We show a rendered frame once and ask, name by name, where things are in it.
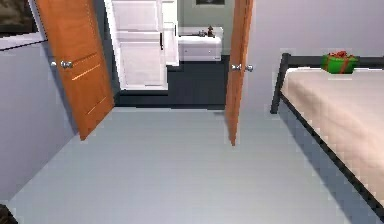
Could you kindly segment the dark-framed bed with beige cover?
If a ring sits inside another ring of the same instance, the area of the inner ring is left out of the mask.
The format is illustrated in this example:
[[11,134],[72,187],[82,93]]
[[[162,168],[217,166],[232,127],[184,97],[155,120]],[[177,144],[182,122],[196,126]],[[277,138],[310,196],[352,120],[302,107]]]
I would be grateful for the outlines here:
[[278,114],[351,224],[384,224],[384,56],[351,74],[320,56],[281,56],[270,112]]

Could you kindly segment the orange wooden room door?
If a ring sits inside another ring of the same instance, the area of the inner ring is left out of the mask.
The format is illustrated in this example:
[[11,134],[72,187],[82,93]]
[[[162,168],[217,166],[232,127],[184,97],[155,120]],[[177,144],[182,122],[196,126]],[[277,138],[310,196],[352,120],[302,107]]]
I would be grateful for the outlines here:
[[92,0],[35,0],[55,66],[82,140],[114,107]]
[[[234,6],[225,102],[225,118],[228,128],[228,137],[232,146],[236,144],[253,3],[254,0],[235,0]],[[231,69],[231,65],[239,64],[242,65],[241,71],[234,71]]]

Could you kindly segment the dark framed wall picture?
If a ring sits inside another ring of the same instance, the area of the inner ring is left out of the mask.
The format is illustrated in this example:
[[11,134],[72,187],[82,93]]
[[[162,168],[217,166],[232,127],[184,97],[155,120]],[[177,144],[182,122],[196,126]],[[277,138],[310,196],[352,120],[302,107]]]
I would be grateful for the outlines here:
[[0,0],[0,38],[37,31],[29,0]]
[[225,0],[196,0],[196,5],[223,6]]

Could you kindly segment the white sink cabinet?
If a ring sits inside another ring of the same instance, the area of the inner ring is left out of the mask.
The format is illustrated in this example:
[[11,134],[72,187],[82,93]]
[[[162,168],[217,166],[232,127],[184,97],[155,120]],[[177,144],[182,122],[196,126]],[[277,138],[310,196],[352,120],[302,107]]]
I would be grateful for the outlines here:
[[223,48],[223,28],[214,27],[213,37],[198,35],[207,27],[180,27],[178,49],[180,61],[220,61]]

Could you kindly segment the white panelled room door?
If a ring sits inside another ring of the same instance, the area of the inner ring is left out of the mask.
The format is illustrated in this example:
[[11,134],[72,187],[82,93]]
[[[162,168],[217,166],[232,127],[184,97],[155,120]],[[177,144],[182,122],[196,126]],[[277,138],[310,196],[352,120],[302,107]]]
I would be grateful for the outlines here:
[[161,0],[104,0],[121,90],[167,90]]

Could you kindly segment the green gift box red ribbon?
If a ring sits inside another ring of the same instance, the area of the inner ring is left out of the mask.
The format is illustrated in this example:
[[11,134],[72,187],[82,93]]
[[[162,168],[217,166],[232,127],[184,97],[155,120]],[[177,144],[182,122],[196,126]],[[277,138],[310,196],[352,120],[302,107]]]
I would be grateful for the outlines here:
[[330,74],[352,74],[358,62],[346,51],[331,52],[322,56],[321,68]]

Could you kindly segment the silver round door knob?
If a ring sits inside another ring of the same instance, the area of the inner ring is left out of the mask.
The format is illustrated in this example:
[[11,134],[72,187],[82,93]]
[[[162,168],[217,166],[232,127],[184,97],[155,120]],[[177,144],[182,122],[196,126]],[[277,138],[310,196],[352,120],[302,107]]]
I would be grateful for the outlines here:
[[50,63],[51,66],[55,67],[60,65],[63,69],[72,68],[73,64],[70,61],[61,61],[59,64],[57,64],[55,61],[52,61]]
[[[234,71],[241,71],[242,70],[242,65],[231,65],[231,69]],[[245,66],[245,71],[252,72],[254,70],[252,65],[246,65]]]

